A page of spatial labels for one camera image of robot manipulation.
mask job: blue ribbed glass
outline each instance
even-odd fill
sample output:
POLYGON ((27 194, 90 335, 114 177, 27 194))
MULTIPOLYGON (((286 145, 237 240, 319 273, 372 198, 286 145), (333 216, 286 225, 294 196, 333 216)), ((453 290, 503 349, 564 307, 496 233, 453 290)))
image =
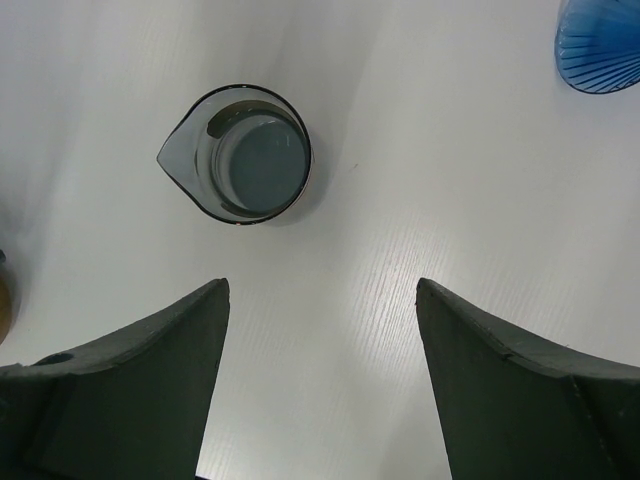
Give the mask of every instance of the blue ribbed glass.
POLYGON ((562 78, 586 93, 640 81, 640 0, 569 0, 556 35, 562 78))

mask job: white surface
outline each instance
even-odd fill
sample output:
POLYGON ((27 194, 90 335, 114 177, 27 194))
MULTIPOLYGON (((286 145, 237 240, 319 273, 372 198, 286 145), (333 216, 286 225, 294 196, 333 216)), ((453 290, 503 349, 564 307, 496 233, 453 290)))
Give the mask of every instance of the white surface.
POLYGON ((228 277, 199 473, 349 480, 449 476, 420 277, 640 364, 640 87, 564 86, 557 11, 0 0, 0 245, 23 287, 0 363, 228 277), (216 223, 155 163, 191 104, 235 82, 279 92, 314 132, 326 191, 297 223, 216 223))

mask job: glass beaker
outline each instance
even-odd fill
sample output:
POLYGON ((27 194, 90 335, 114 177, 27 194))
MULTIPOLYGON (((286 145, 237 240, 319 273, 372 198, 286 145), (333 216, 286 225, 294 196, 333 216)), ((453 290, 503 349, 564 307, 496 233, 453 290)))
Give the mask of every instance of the glass beaker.
POLYGON ((254 85, 229 85, 191 107, 158 163, 205 213, 252 225, 300 197, 313 153, 300 115, 284 98, 254 85))

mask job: round brown object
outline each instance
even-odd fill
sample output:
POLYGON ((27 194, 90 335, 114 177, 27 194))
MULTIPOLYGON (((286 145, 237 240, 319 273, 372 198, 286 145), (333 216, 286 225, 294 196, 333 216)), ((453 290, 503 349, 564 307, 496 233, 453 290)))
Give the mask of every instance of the round brown object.
POLYGON ((11 328, 11 295, 9 288, 0 277, 0 343, 2 343, 11 328))

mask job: gray glass container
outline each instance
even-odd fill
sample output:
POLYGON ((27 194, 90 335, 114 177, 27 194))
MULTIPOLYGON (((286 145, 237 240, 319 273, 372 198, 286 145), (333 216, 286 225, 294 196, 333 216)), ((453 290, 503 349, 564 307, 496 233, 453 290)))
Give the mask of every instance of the gray glass container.
POLYGON ((284 98, 254 85, 229 85, 191 107, 158 163, 208 215, 252 225, 302 195, 313 153, 302 119, 284 98))

